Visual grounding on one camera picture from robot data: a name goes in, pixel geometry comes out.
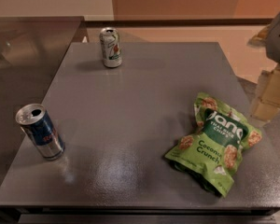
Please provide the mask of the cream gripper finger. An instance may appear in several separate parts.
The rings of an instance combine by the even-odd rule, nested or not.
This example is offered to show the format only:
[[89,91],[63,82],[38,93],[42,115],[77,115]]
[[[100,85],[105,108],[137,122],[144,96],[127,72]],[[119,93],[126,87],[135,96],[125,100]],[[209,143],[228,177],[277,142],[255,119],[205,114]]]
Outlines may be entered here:
[[280,111],[280,63],[272,71],[262,71],[255,90],[250,115],[261,121],[272,120]]
[[249,39],[248,44],[254,47],[264,47],[269,33],[269,28],[269,25],[262,28],[256,35],[253,35]]

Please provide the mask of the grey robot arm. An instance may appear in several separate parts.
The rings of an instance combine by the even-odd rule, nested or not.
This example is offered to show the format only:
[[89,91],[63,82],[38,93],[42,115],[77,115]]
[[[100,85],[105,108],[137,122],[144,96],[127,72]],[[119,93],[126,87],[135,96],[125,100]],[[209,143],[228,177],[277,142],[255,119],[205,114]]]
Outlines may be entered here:
[[264,45],[267,58],[276,62],[272,71],[261,72],[250,109],[253,119],[266,123],[280,111],[280,12],[249,43]]

